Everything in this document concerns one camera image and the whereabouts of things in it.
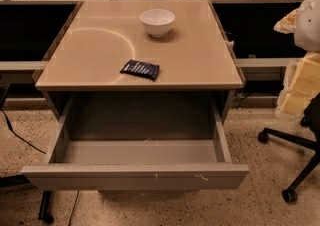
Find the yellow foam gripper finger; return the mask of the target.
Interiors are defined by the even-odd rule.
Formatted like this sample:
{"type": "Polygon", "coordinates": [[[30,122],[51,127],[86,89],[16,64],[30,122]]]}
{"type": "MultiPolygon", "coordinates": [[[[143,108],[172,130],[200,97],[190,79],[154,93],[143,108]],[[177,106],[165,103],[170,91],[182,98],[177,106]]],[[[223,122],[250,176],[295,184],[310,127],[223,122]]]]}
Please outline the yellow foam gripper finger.
{"type": "Polygon", "coordinates": [[[297,9],[291,11],[274,25],[274,30],[283,34],[295,32],[297,9]]]}
{"type": "Polygon", "coordinates": [[[320,54],[307,53],[299,61],[290,61],[283,86],[279,95],[279,113],[301,114],[320,93],[320,54]]]}

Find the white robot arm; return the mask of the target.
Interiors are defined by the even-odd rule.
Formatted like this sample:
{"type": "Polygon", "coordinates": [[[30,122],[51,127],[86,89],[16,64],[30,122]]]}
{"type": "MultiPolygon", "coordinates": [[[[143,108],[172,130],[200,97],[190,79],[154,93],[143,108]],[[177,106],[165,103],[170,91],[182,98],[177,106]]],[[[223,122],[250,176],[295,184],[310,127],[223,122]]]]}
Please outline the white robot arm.
{"type": "Polygon", "coordinates": [[[274,30],[292,33],[295,45],[306,51],[299,61],[289,62],[277,101],[277,115],[289,118],[301,115],[320,93],[320,0],[304,0],[278,21],[274,30]]]}

